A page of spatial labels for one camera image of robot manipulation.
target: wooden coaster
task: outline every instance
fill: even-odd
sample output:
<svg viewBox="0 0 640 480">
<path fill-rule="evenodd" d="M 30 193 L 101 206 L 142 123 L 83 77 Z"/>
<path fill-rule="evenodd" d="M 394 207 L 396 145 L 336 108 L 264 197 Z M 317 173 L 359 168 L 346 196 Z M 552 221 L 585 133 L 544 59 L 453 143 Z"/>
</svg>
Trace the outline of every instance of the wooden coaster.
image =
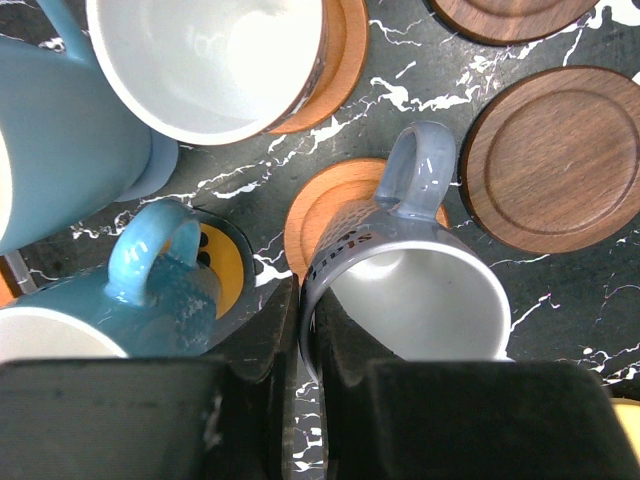
<svg viewBox="0 0 640 480">
<path fill-rule="evenodd" d="M 500 94 L 476 121 L 463 191 L 500 241 L 569 252 L 638 213 L 639 152 L 640 86 L 602 68 L 549 70 Z"/>
<path fill-rule="evenodd" d="M 369 16 L 364 0 L 326 0 L 329 29 L 325 67 L 313 95 L 291 118 L 269 133 L 301 132 L 323 122 L 349 98 L 364 68 Z"/>
<path fill-rule="evenodd" d="M 15 300 L 15 295 L 9 287 L 9 282 L 0 273 L 0 307 L 4 307 Z"/>
<path fill-rule="evenodd" d="M 284 229 L 284 251 L 300 283 L 309 268 L 322 232 L 346 203 L 371 198 L 380 183 L 386 161 L 358 158 L 341 162 L 318 173 L 296 196 Z M 450 228 L 441 206 L 437 220 Z"/>
<path fill-rule="evenodd" d="M 431 0 L 454 30 L 493 45 L 528 42 L 573 23 L 598 0 Z"/>
</svg>

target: ceramic cup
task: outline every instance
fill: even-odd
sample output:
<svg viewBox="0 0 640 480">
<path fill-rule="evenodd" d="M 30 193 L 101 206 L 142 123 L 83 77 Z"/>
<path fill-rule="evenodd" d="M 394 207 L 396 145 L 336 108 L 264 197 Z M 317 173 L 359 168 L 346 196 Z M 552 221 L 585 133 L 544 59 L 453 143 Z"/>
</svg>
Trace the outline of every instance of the ceramic cup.
<svg viewBox="0 0 640 480">
<path fill-rule="evenodd" d="M 193 144 L 232 143 L 282 123 L 324 64 L 323 0 L 87 0 L 87 19 L 122 101 Z"/>
<path fill-rule="evenodd" d="M 0 36 L 0 254 L 153 193 L 178 145 L 115 95 L 62 0 L 40 0 L 58 55 Z"/>
<path fill-rule="evenodd" d="M 118 239 L 108 266 L 48 284 L 0 310 L 0 362 L 206 352 L 220 284 L 196 261 L 199 243 L 200 223 L 188 207 L 150 204 Z"/>
<path fill-rule="evenodd" d="M 300 350 L 316 379 L 313 311 L 331 288 L 345 313 L 406 360 L 507 360 L 509 301 L 499 280 L 436 221 L 456 160 L 438 123 L 396 141 L 374 197 L 327 226 L 305 276 Z"/>
</svg>

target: gray mug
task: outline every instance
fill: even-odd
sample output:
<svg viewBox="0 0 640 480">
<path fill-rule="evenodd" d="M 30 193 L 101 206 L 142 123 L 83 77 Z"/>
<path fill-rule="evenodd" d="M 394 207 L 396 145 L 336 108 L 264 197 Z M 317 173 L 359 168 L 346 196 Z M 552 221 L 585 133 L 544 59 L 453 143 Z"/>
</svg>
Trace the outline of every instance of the gray mug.
<svg viewBox="0 0 640 480">
<path fill-rule="evenodd" d="M 347 204 L 323 232 L 301 297 L 300 351 L 316 380 L 313 312 L 328 288 L 405 360 L 508 360 L 511 311 L 500 281 L 436 221 L 455 161 L 448 128 L 413 123 L 373 198 Z"/>
</svg>

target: black marble surface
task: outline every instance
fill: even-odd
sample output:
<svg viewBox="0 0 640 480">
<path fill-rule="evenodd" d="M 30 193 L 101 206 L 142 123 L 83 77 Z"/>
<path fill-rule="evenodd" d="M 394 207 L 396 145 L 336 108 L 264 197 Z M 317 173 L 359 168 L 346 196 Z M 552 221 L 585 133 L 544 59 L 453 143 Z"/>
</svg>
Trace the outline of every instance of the black marble surface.
<svg viewBox="0 0 640 480">
<path fill-rule="evenodd" d="M 82 0 L 68 1 L 86 28 Z M 291 275 L 283 252 L 284 220 L 298 190 L 321 169 L 349 158 L 385 157 L 398 133 L 417 119 L 448 125 L 460 147 L 498 92 L 551 67 L 598 65 L 640 83 L 640 0 L 602 0 L 562 32 L 507 48 L 455 34 L 422 0 L 367 4 L 366 68 L 333 117 L 299 134 L 265 134 L 222 147 L 181 145 L 178 168 L 156 195 L 110 205 L 24 248 L 36 282 L 105 262 L 132 215 L 146 203 L 170 197 L 220 215 L 245 232 L 258 269 L 257 310 L 277 279 Z M 0 33 L 61 49 L 32 0 L 0 0 Z M 509 356 L 575 362 L 599 373 L 603 384 L 640 398 L 640 375 L 634 380 L 640 370 L 640 217 L 588 249 L 529 255 L 492 240 L 474 224 L 459 187 L 452 183 L 445 206 L 454 232 L 491 266 L 507 291 L 513 312 Z M 322 478 L 319 392 L 302 367 L 299 377 L 295 478 Z"/>
</svg>

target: light blue mug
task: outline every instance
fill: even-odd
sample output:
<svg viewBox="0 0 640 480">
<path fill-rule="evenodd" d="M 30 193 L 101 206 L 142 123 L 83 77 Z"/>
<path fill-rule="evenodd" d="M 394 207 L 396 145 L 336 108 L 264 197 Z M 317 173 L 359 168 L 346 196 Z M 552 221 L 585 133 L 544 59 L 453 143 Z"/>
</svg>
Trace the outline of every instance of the light blue mug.
<svg viewBox="0 0 640 480">
<path fill-rule="evenodd" d="M 59 55 L 0 37 L 0 254 L 160 188 L 178 146 L 133 115 L 63 0 L 39 0 Z"/>
<path fill-rule="evenodd" d="M 108 266 L 0 310 L 0 362 L 205 353 L 216 332 L 220 283 L 197 262 L 199 244 L 191 209 L 170 200 L 150 204 L 118 239 Z"/>
</svg>

